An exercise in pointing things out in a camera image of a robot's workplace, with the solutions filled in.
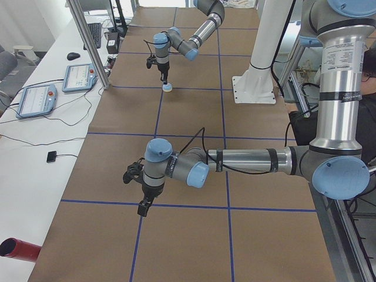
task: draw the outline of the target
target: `metal pole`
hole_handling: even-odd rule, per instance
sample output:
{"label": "metal pole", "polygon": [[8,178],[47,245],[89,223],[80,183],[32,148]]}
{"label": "metal pole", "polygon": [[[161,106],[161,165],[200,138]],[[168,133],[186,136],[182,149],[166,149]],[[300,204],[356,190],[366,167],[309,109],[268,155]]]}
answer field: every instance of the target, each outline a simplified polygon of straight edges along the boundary
{"label": "metal pole", "polygon": [[233,76],[235,103],[276,103],[270,66],[293,3],[294,0],[265,1],[250,66],[242,76]]}
{"label": "metal pole", "polygon": [[300,58],[303,55],[305,49],[306,47],[300,45],[298,36],[294,42],[293,49],[288,56],[288,63],[285,65],[281,73],[280,85],[282,86],[282,88],[286,84],[288,77],[291,75],[291,72],[297,68]]}
{"label": "metal pole", "polygon": [[88,50],[89,56],[92,60],[95,71],[98,74],[99,79],[103,85],[103,88],[108,89],[109,80],[103,68],[102,61],[99,57],[98,51],[96,50],[93,37],[86,23],[85,16],[83,15],[80,3],[77,0],[66,0],[66,2],[68,3],[69,8],[71,9],[70,12],[72,13],[73,19],[76,22],[78,32],[80,33],[82,41]]}

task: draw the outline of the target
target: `white wall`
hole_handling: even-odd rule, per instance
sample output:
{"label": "white wall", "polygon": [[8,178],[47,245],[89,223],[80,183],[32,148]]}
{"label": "white wall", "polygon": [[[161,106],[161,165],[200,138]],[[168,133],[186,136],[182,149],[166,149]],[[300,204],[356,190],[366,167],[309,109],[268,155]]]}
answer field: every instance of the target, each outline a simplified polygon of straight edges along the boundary
{"label": "white wall", "polygon": [[71,18],[65,0],[0,0],[0,44],[48,51]]}
{"label": "white wall", "polygon": [[69,8],[65,8],[65,0],[34,0],[47,26],[56,39],[72,19]]}

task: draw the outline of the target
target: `small object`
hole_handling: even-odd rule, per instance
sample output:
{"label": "small object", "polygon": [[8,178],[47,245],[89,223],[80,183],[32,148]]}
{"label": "small object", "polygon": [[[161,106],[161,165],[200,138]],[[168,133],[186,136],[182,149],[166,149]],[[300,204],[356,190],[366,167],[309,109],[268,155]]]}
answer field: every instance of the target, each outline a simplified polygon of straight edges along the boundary
{"label": "small object", "polygon": [[80,58],[80,57],[81,57],[80,54],[74,53],[74,52],[68,53],[68,55],[66,56],[67,60],[69,60],[69,61],[72,61],[72,60]]}
{"label": "small object", "polygon": [[90,90],[98,77],[92,63],[67,66],[63,81],[63,92]]}
{"label": "small object", "polygon": [[33,263],[36,262],[40,251],[41,246],[15,238],[8,238],[0,245],[0,256],[31,261]]}
{"label": "small object", "polygon": [[49,113],[56,102],[56,86],[41,85],[26,87],[18,105],[18,119],[33,118]]}
{"label": "small object", "polygon": [[171,83],[163,84],[162,90],[164,92],[171,92],[172,91],[172,84]]}
{"label": "small object", "polygon": [[56,151],[50,151],[47,154],[47,162],[53,163],[56,160]]}
{"label": "small object", "polygon": [[117,54],[120,47],[120,36],[117,32],[108,34],[107,51],[108,54]]}

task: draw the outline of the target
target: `red tube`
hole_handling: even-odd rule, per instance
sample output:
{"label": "red tube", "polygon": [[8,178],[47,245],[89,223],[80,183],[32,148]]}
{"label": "red tube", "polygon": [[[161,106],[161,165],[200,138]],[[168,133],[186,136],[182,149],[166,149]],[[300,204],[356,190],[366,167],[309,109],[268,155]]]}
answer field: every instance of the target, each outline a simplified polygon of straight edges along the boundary
{"label": "red tube", "polygon": [[17,260],[36,262],[41,246],[15,238],[8,238],[0,245],[0,256],[11,257]]}

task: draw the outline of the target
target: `black cable cord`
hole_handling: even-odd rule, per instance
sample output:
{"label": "black cable cord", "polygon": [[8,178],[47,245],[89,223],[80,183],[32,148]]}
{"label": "black cable cord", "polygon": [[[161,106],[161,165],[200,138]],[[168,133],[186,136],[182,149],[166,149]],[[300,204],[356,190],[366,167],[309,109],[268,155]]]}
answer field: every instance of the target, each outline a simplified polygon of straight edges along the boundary
{"label": "black cable cord", "polygon": [[78,156],[72,155],[72,154],[56,155],[56,157],[66,157],[66,156],[78,157]]}
{"label": "black cable cord", "polygon": [[88,110],[86,111],[85,115],[84,115],[82,118],[80,118],[77,122],[72,123],[72,124],[69,124],[69,123],[65,122],[64,120],[62,120],[62,119],[53,118],[53,117],[47,117],[47,116],[44,116],[44,115],[43,115],[42,117],[45,118],[45,119],[49,119],[49,120],[59,120],[59,121],[61,121],[62,123],[64,123],[65,125],[67,125],[67,126],[75,126],[75,125],[77,125],[78,123],[80,123],[81,121],[83,121],[83,120],[88,116],[88,114],[89,114],[89,112],[90,112],[90,110],[91,110],[91,108],[92,108],[92,106],[93,106],[92,102],[90,102],[89,99],[86,97],[86,94],[87,94],[89,91],[91,91],[91,89],[89,89],[88,91],[86,91],[86,93],[83,94],[81,97],[84,97],[85,100],[88,101],[88,103],[90,104],[90,106],[89,106]]}
{"label": "black cable cord", "polygon": [[[69,102],[66,102],[66,103],[64,103],[64,104],[61,104],[60,106],[58,106],[58,107],[56,107],[56,108],[54,108],[54,109],[51,110],[51,112],[53,112],[54,110],[57,110],[57,109],[59,109],[60,107],[62,107],[62,106],[64,106],[64,105],[67,105],[67,104],[69,104],[69,103],[72,103],[72,102],[74,102],[74,101],[76,101],[76,100],[78,100],[78,99],[84,97],[85,100],[89,102],[90,106],[89,106],[89,108],[88,108],[86,114],[85,114],[81,119],[79,119],[79,121],[77,121],[77,122],[75,122],[75,123],[73,123],[73,124],[68,124],[67,122],[65,122],[65,121],[62,120],[62,119],[51,118],[51,117],[47,117],[47,116],[45,116],[45,115],[29,116],[29,117],[25,117],[25,118],[23,118],[23,119],[32,119],[32,118],[42,117],[42,118],[49,119],[49,120],[59,120],[59,121],[61,121],[62,123],[64,123],[65,125],[67,125],[67,126],[75,126],[75,125],[77,125],[78,123],[80,123],[81,121],[83,121],[85,117],[87,117],[87,115],[89,114],[90,109],[91,109],[92,106],[93,106],[93,104],[92,104],[92,103],[86,98],[86,94],[87,94],[88,92],[90,92],[91,90],[92,90],[92,88],[90,88],[88,91],[86,91],[83,95],[79,96],[78,98],[73,99],[73,100],[71,100],[71,101],[69,101]],[[6,122],[0,122],[0,124],[8,123],[8,122],[15,122],[15,121],[17,121],[17,120],[19,120],[19,119],[7,120]]]}
{"label": "black cable cord", "polygon": [[376,207],[376,204],[374,204],[374,203],[371,203],[371,202],[369,202],[369,201],[367,201],[367,200],[365,200],[365,199],[363,199],[363,198],[358,198],[358,199],[360,199],[360,200],[362,200],[362,201],[364,201],[364,202],[366,202],[366,203],[368,203],[368,204],[370,204],[371,206],[374,206],[374,207]]}
{"label": "black cable cord", "polygon": [[277,82],[277,85],[278,85],[278,88],[281,92],[281,95],[282,97],[284,97],[284,92],[283,92],[283,89],[282,89],[282,86],[279,82],[279,78],[277,77],[277,75],[274,73],[274,69],[273,69],[273,66],[274,66],[274,63],[277,59],[277,56],[278,56],[278,51],[280,50],[280,47],[281,47],[281,44],[282,44],[282,40],[283,40],[283,36],[284,34],[286,33],[286,30],[287,30],[287,27],[288,27],[288,24],[290,23],[290,19],[291,19],[291,16],[293,14],[293,11],[294,11],[294,7],[295,7],[295,2],[296,0],[293,1],[293,3],[291,4],[291,8],[290,8],[290,11],[288,12],[288,15],[287,15],[287,18],[286,18],[286,21],[284,23],[284,27],[283,27],[283,31],[282,31],[282,34],[281,34],[281,37],[280,37],[280,40],[278,42],[278,45],[277,45],[277,49],[276,49],[276,52],[274,53],[274,58],[273,58],[273,61],[271,63],[271,75],[272,77],[274,78],[274,80]]}
{"label": "black cable cord", "polygon": [[[53,81],[58,81],[58,82],[61,81],[61,82],[63,82],[64,79],[53,79],[53,80],[47,80],[47,81],[43,81],[43,82],[38,82],[38,83],[34,83],[34,84],[30,84],[30,85],[26,85],[26,86],[24,86],[24,87],[18,89],[15,95],[17,95],[18,92],[20,92],[22,89],[24,89],[24,88],[26,88],[26,87],[35,86],[35,85],[39,85],[39,84],[43,84],[43,83],[48,83],[48,82],[53,82]],[[1,99],[0,99],[0,102],[5,106],[4,111],[6,111],[6,110],[7,110],[8,108],[10,108],[11,106],[19,105],[19,103],[14,103],[14,104],[11,104],[11,105],[7,106],[6,104],[4,104],[4,102],[3,102]]]}
{"label": "black cable cord", "polygon": [[[205,147],[205,141],[204,141],[204,136],[205,136],[205,127],[202,127],[190,140],[189,142],[187,143],[187,145],[184,146],[184,148],[182,150],[180,150],[180,153],[184,152],[184,150],[189,146],[189,144],[192,143],[192,141],[200,134],[200,132],[202,132],[202,135],[201,135],[201,141],[202,141],[202,148],[206,154],[206,158],[207,159],[211,159],[212,161],[214,162],[217,162],[215,159],[213,159],[208,151],[206,150],[206,147]],[[229,170],[232,170],[234,172],[239,172],[239,173],[243,173],[243,174],[250,174],[250,175],[260,175],[260,174],[267,174],[267,173],[270,173],[270,172],[245,172],[243,170],[239,170],[239,169],[235,169],[233,167],[230,167],[230,166],[226,166],[225,164],[222,165],[223,167],[225,167],[226,169],[229,169]]]}
{"label": "black cable cord", "polygon": [[11,139],[11,140],[14,140],[14,141],[19,141],[19,142],[22,142],[22,143],[25,143],[25,144],[28,144],[28,145],[31,145],[31,146],[35,146],[35,147],[37,147],[37,146],[48,146],[48,145],[52,145],[52,144],[56,144],[56,143],[62,143],[62,142],[76,141],[76,140],[83,140],[83,139],[85,139],[85,137],[76,137],[76,138],[72,138],[72,139],[68,139],[68,140],[54,141],[54,142],[51,142],[51,143],[33,144],[33,143],[30,143],[30,142],[27,142],[27,141],[23,141],[23,140],[20,140],[20,139],[9,137],[9,136],[1,134],[1,133],[0,133],[0,136],[8,138],[8,139]]}
{"label": "black cable cord", "polygon": [[305,87],[305,86],[307,86],[307,85],[309,85],[309,86],[315,86],[315,87],[317,87],[317,88],[320,88],[319,85],[317,85],[317,84],[315,84],[315,83],[311,83],[311,82],[305,82],[305,83],[303,83],[303,84],[301,85],[301,87],[303,88],[303,87]]}
{"label": "black cable cord", "polygon": [[291,58],[290,60],[285,61],[285,62],[274,61],[274,63],[288,63],[288,62],[291,61],[291,60],[292,60],[292,58]]}
{"label": "black cable cord", "polygon": [[310,113],[312,112],[314,109],[318,108],[318,105],[315,105],[314,107],[312,107],[311,109],[309,110],[306,110],[304,113],[301,113],[300,115],[296,116],[293,120],[291,120],[287,127],[286,127],[286,132],[284,134],[284,147],[287,146],[287,134],[288,134],[288,129],[290,128],[290,125],[292,122],[295,122],[298,118],[300,118],[301,116],[304,116],[306,113]]}

